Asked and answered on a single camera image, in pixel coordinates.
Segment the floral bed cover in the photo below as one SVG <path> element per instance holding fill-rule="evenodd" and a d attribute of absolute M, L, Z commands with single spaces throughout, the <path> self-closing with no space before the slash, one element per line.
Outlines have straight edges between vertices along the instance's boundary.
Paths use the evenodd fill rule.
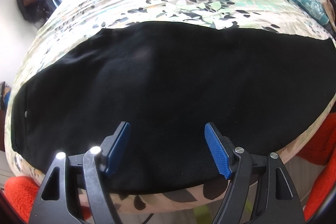
<path fill-rule="evenodd" d="M 291 0 L 70 0 L 64 1 L 40 28 L 13 86 L 7 109 L 5 149 L 16 176 L 37 184 L 45 172 L 34 168 L 11 145 L 11 113 L 20 88 L 34 75 L 52 65 L 102 29 L 122 29 L 143 22 L 177 22 L 225 30 L 248 28 L 315 39 L 332 36 Z M 317 120 L 279 152 L 289 161 L 316 133 L 335 102 L 335 96 Z M 223 197 L 223 177 L 204 184 L 164 193 L 111 193 L 123 213 L 161 213 L 192 208 Z"/>

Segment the black pants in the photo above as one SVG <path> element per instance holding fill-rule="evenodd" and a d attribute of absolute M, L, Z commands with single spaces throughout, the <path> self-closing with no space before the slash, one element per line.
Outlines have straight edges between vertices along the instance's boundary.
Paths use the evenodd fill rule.
<path fill-rule="evenodd" d="M 84 153 L 125 121 L 130 140 L 107 188 L 164 193 L 219 177 L 207 123 L 266 155 L 334 96 L 331 38 L 143 22 L 104 28 L 30 78 L 14 98 L 11 145 L 45 172 L 57 152 Z"/>

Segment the brown wooden furniture with clothes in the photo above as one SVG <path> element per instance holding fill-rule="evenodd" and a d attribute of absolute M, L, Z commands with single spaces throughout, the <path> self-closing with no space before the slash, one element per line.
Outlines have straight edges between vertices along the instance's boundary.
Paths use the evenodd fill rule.
<path fill-rule="evenodd" d="M 11 87 L 5 81 L 2 81 L 0 92 L 1 92 L 0 94 L 1 110 L 6 111 L 11 94 Z"/>

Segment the orange fluffy rug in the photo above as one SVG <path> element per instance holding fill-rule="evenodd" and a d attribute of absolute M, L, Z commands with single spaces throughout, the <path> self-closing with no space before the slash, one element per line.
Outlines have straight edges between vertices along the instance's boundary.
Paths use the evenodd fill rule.
<path fill-rule="evenodd" d="M 316 165 L 324 165 L 315 180 L 307 200 L 304 216 L 308 220 L 319 209 L 335 184 L 335 111 L 327 116 L 298 156 Z M 11 177 L 5 182 L 5 196 L 24 223 L 29 221 L 31 209 L 39 190 L 28 177 Z"/>

